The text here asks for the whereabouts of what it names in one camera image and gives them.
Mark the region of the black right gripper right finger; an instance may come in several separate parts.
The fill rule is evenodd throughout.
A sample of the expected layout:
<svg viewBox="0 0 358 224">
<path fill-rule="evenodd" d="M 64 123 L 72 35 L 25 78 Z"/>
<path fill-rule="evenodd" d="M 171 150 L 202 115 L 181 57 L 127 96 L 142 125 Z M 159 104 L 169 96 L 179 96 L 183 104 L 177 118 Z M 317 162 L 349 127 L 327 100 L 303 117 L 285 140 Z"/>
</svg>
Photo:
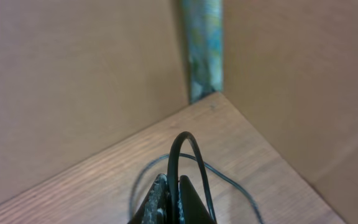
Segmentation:
<svg viewBox="0 0 358 224">
<path fill-rule="evenodd" d="M 180 224 L 215 223 L 186 175 L 179 179 L 178 209 Z"/>
</svg>

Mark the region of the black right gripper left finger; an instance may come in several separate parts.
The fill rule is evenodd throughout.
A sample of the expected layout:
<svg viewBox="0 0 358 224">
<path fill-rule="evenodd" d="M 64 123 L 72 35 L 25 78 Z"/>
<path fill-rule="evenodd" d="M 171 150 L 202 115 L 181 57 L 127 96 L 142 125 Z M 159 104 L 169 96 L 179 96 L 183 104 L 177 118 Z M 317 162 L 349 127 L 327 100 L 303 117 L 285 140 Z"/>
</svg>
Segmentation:
<svg viewBox="0 0 358 224">
<path fill-rule="evenodd" d="M 159 174 L 128 224 L 166 224 L 168 204 L 167 177 Z"/>
</svg>

